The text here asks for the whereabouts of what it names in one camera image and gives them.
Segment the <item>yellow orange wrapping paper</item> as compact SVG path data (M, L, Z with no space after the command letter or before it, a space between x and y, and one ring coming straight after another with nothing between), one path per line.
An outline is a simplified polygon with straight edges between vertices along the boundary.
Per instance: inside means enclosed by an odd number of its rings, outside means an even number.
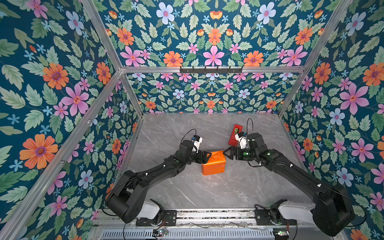
M202 164L202 174L204 176L224 173L226 170L226 157L223 151L212 152L206 164Z

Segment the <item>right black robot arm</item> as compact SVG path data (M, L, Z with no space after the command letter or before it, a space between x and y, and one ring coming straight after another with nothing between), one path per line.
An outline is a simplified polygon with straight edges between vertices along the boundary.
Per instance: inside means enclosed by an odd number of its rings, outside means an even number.
M353 200L344 186L321 181L278 150L268 149L258 133L238 137L237 141L239 146L231 146L223 152L227 158L248 163L255 161L256 168L264 167L282 176L312 200L312 204L281 200L276 203L274 217L312 223L329 236L337 235L355 219Z

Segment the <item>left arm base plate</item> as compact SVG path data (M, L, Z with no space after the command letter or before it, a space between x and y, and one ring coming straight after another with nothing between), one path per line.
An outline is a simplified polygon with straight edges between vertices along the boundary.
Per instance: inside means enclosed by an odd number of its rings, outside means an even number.
M177 221L178 211L176 210L160 210L154 219L139 218L136 221L138 227L174 227Z

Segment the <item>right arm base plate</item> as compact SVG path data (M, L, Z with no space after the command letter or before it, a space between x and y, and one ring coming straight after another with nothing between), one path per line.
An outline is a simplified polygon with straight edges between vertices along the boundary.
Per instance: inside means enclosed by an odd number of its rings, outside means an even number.
M273 203L269 208L266 208L262 205L255 204L255 220L257 222L258 226L268 226L268 225L275 225L275 226L296 226L297 221L296 220L287 220L283 218L283 215L279 212L278 207L286 203L287 199L281 199L275 203Z

